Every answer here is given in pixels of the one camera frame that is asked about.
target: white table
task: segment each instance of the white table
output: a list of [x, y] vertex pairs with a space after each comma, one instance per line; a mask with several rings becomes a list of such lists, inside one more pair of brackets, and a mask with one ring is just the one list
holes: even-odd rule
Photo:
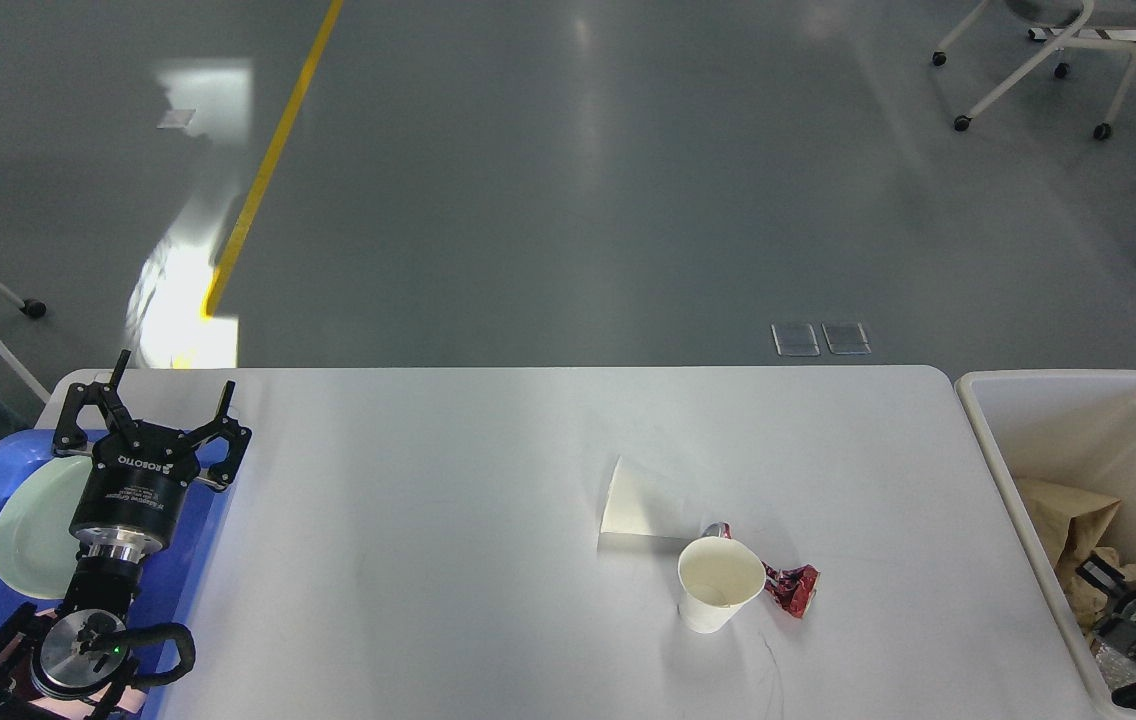
[[[1095, 715], [938, 370], [130, 370], [120, 393], [189, 427], [226, 378], [254, 436], [161, 717]], [[759, 600], [684, 629], [668, 547], [599, 546], [618, 455], [820, 569], [807, 619]]]

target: oval plate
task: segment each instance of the oval plate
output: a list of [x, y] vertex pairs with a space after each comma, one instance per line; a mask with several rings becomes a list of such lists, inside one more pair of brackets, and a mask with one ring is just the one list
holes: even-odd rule
[[30, 475], [0, 511], [0, 579], [37, 600], [60, 600], [75, 574], [80, 542], [70, 519], [92, 460], [56, 457]]

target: chair wheel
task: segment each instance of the chair wheel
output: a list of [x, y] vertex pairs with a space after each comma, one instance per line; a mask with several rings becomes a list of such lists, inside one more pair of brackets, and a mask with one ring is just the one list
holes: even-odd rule
[[44, 305], [43, 302], [39, 302], [33, 298], [27, 298], [25, 299], [25, 304], [20, 305], [20, 312], [30, 319], [42, 318], [42, 316], [48, 313], [48, 305]]

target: tipped paper cup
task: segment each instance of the tipped paper cup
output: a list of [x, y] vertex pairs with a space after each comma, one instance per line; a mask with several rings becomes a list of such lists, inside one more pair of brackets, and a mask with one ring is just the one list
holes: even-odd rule
[[732, 538], [700, 538], [679, 553], [679, 619], [693, 633], [715, 633], [765, 588], [765, 564]]
[[700, 536], [708, 518], [692, 488], [623, 457], [613, 469], [599, 531], [691, 539]]

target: white bin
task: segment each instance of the white bin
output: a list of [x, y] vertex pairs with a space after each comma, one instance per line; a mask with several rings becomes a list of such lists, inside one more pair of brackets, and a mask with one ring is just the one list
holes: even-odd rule
[[1104, 546], [1136, 560], [1136, 370], [969, 372], [957, 383], [989, 472], [1058, 628], [1099, 711], [1136, 720], [1109, 701], [1012, 478], [1038, 478], [1121, 499]]

